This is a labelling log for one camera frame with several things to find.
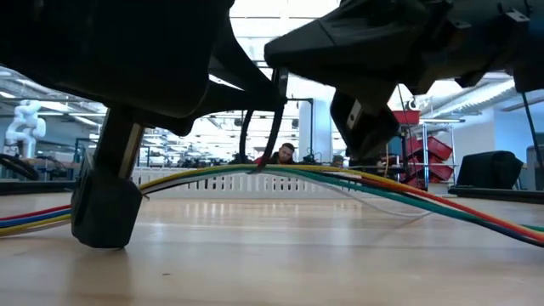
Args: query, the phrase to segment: white barrier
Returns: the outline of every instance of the white barrier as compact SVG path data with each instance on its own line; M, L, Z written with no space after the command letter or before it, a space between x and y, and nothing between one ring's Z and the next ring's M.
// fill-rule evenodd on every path
M174 173L182 168L136 167L135 184L144 184ZM231 174L159 191L153 198L188 199L325 199L347 198L337 192L296 178L281 178L267 174Z

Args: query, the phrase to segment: red cable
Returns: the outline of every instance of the red cable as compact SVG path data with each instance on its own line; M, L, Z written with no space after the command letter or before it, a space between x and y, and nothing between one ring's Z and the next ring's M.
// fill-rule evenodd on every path
M8 221L8 220L13 220L13 219L18 219L18 218L34 217L34 216L38 216L38 215L41 215L41 214L44 214L44 213L52 213L52 212L58 212L59 210L69 209L70 207L71 207L71 205L64 205L64 206L61 206L61 207L48 208L48 209L44 209L44 210L37 211L37 212L29 212L29 213L23 213L23 214L20 214L20 215L16 215L16 216L3 217L3 218L0 218L0 221Z
M484 219L486 221L489 221L489 222L492 222L494 224L500 225L500 226L502 226L504 228L513 230L516 233L519 233L521 235L525 235L527 237L533 238L533 239L535 239L537 241L544 241L544 237L542 235L539 235L538 233L532 231L531 229L527 229L524 226L517 225L517 224L510 224L509 222L506 222L504 220L500 220L499 218L495 218L495 217L490 216L490 215L488 215L488 214L486 214L484 212L479 212L479 211L477 211L475 209L472 209L470 207L465 207L465 206L463 206L461 204L455 203L453 201L447 200L445 198L442 198L442 197L439 197L439 196L436 196L436 195L429 194L428 192L425 192L425 191L422 191L422 190L412 189L412 188L410 188L408 186L378 182L378 181L375 181L373 179L368 179L368 178L360 178L360 181L362 183L365 183L365 184L370 184L370 185L374 184L374 185L378 185L380 187L384 187L384 188L387 188L387 189L390 189L390 190L401 190L401 191L404 191L404 192L412 193L413 195L416 195L416 196L425 197L425 198L428 198L430 200L434 200L434 201L440 202L442 204L445 204L447 206L454 207L456 209L464 211L465 213L470 213L470 214L472 214L472 215L474 215L476 217L479 217L479 218L482 218L482 219Z

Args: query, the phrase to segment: ceiling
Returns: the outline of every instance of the ceiling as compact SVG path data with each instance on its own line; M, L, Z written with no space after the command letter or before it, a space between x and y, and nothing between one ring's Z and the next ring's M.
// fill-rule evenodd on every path
M272 70L265 67L264 44L290 30L302 26L316 17L328 13L338 6L338 0L320 0L308 5L306 0L236 0L230 11L231 23L240 45L255 60L267 77ZM296 76L290 76L287 96L293 98L315 98L323 92L322 86ZM544 93L534 94L532 99ZM107 109L100 103L81 99L69 94L44 88L25 76L0 67L0 108L2 115L13 115L13 108L22 99L42 101L40 116L69 118L74 124L88 128L93 137L98 137ZM399 85L389 101L393 110L402 110L403 103L415 100L417 109L426 118L458 118L478 114L482 108L507 102L519 102L513 89L512 78L502 72L485 75L476 88L461 88L453 80L437 81L427 94L413 97L410 91ZM300 103L292 101L286 106L278 143L292 142L298 145L298 119ZM544 112L544 104L531 106L534 111ZM257 112L248 131L248 153L258 154L267 142L272 122L271 113ZM165 154L180 156L231 157L238 150L242 111L225 112L206 116L195 122L192 132L184 138L161 129L150 130L144 136L144 145ZM333 148L343 150L345 144L333 127Z

